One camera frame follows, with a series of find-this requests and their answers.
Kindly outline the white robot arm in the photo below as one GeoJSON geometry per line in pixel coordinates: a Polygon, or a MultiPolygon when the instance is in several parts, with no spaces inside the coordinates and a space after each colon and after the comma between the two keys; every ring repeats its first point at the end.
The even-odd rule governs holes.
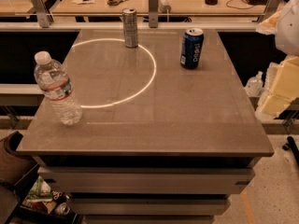
{"type": "Polygon", "coordinates": [[[290,0],[261,22],[256,31],[274,35],[276,48],[286,54],[280,64],[269,65],[255,111],[258,119],[275,119],[299,97],[299,1],[290,0]]]}

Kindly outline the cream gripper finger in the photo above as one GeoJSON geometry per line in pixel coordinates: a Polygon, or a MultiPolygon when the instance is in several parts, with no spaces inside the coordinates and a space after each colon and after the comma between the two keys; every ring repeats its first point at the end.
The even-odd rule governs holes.
{"type": "Polygon", "coordinates": [[[280,13],[281,11],[278,11],[271,15],[268,19],[260,22],[256,27],[256,31],[263,35],[274,35],[276,33],[280,13]]]}
{"type": "Polygon", "coordinates": [[[287,57],[280,63],[263,105],[265,115],[277,118],[299,97],[299,57],[287,57]]]}

